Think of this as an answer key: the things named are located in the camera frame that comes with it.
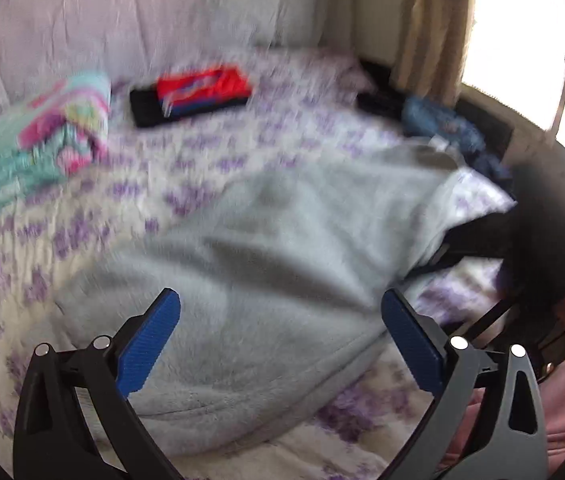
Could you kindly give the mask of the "turquoise pink floral folded quilt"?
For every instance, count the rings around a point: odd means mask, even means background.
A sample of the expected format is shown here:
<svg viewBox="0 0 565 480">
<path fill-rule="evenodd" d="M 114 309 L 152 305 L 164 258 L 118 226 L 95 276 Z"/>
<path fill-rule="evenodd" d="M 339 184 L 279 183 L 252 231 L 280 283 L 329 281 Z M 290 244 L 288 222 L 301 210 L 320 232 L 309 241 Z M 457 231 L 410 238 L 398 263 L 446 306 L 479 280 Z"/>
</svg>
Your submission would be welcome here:
<svg viewBox="0 0 565 480">
<path fill-rule="evenodd" d="M 0 211 L 66 180 L 108 150 L 111 80 L 86 72 L 0 116 Z"/>
</svg>

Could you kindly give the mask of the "black folded garment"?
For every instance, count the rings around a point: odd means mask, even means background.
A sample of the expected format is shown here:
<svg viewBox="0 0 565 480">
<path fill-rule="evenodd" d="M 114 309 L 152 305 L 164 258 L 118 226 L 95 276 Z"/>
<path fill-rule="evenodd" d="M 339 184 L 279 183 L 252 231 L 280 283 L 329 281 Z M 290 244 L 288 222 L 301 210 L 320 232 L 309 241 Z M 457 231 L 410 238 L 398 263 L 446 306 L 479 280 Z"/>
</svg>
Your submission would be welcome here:
<svg viewBox="0 0 565 480">
<path fill-rule="evenodd" d="M 172 105 L 165 112 L 159 100 L 156 85 L 130 90 L 130 110 L 137 128 L 147 129 L 179 122 L 186 118 L 210 114 L 227 108 L 243 107 L 249 102 L 248 96 L 233 96 L 221 99 L 196 99 Z"/>
</svg>

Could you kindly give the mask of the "purple floral bed sheet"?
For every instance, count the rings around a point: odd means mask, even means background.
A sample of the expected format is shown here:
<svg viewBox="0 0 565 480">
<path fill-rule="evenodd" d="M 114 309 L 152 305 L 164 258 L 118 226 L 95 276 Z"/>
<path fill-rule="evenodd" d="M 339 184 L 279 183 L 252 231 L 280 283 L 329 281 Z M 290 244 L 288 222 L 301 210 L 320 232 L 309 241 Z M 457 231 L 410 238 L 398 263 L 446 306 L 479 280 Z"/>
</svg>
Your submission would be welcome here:
<svg viewBox="0 0 565 480">
<path fill-rule="evenodd" d="M 135 128 L 128 89 L 112 99 L 108 156 L 0 213 L 0 464 L 11 464 L 21 339 L 54 310 L 75 271 L 125 238 L 154 234 L 247 172 L 355 159 L 401 141 L 390 122 L 357 112 L 368 80 L 354 58 L 320 50 L 234 51 L 254 84 L 250 104 L 153 130 Z M 314 418 L 232 455 L 176 464 L 189 479 L 375 479 L 429 404 L 393 348 Z"/>
</svg>

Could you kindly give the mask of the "blue jeans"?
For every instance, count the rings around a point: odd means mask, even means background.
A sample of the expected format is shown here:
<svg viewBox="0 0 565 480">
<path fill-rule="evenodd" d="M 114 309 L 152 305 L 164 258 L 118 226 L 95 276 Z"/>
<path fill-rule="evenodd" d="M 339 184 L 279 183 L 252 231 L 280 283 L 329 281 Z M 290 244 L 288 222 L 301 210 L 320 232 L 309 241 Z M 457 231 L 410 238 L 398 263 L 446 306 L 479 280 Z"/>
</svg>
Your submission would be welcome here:
<svg viewBox="0 0 565 480">
<path fill-rule="evenodd" d="M 472 169 L 503 190 L 510 190 L 510 172 L 487 146 L 481 131 L 465 117 L 420 96 L 407 96 L 401 111 L 401 124 L 406 136 L 445 141 L 456 148 Z"/>
</svg>

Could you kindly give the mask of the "white lace covered headboard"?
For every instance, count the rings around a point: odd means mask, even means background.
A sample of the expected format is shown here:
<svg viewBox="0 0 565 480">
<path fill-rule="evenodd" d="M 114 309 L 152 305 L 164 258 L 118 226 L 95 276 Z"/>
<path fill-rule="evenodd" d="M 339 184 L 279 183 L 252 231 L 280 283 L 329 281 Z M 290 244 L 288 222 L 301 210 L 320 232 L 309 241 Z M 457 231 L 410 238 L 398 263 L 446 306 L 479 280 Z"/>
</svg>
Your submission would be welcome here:
<svg viewBox="0 0 565 480">
<path fill-rule="evenodd" d="M 205 49 L 318 44 L 329 0 L 0 0 L 0 114 L 81 70 L 160 73 Z"/>
</svg>

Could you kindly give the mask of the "red blue folded garment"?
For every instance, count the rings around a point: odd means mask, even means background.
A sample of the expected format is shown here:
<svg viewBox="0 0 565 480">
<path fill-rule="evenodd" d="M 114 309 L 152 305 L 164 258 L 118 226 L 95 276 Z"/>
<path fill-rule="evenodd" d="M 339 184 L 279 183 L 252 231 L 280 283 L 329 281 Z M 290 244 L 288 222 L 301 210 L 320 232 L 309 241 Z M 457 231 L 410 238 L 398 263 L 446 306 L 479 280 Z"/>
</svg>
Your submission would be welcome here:
<svg viewBox="0 0 565 480">
<path fill-rule="evenodd" d="M 196 99 L 221 99 L 252 96 L 253 87 L 239 68 L 218 65 L 194 72 L 171 74 L 156 81 L 156 91 L 165 112 L 172 105 Z"/>
</svg>

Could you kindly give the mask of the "beige checked curtain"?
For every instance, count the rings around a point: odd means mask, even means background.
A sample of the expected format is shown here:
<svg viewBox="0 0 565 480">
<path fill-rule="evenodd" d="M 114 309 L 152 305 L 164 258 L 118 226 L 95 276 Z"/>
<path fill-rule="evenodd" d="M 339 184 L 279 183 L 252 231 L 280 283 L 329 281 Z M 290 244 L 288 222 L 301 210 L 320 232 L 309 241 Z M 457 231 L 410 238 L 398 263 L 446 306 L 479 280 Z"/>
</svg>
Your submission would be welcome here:
<svg viewBox="0 0 565 480">
<path fill-rule="evenodd" d="M 453 107 L 460 93 L 475 0 L 403 0 L 392 84 Z"/>
</svg>

